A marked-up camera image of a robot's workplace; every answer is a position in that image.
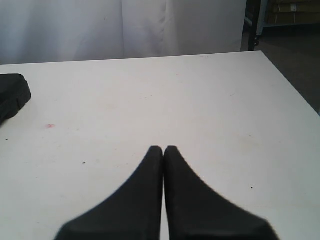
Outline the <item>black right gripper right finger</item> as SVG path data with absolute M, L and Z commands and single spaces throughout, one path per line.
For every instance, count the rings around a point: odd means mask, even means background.
M 212 190 L 176 146 L 164 152 L 164 192 L 171 240 L 277 240 L 271 225 Z

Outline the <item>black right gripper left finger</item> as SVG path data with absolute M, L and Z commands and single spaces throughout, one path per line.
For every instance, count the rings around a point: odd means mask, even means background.
M 57 240 L 158 240 L 163 203 L 163 151 L 151 146 L 130 178 L 108 199 L 67 222 Z

